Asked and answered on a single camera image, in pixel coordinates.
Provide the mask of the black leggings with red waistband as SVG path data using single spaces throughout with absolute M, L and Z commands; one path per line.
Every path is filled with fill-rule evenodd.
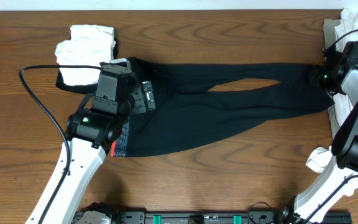
M 114 157 L 148 157 L 211 144 L 266 121 L 318 113 L 333 100 L 308 84 L 302 63 L 158 64 L 130 58 L 156 107 L 129 118 Z

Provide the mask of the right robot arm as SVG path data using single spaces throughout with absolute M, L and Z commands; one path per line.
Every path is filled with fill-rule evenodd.
M 285 207 L 280 223 L 321 223 L 342 196 L 358 188 L 358 41 L 348 42 L 342 52 L 332 45 L 324 57 L 323 68 L 310 73 L 310 85 L 348 96 L 353 109 L 335 134 L 328 165 Z

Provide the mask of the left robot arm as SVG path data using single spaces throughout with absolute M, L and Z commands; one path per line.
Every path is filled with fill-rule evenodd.
M 69 116 L 54 172 L 28 223 L 114 223 L 119 216 L 103 204 L 77 212 L 84 192 L 122 134 L 130 116 L 155 109 L 152 85 L 141 82 L 128 59 L 102 62 L 96 90 Z

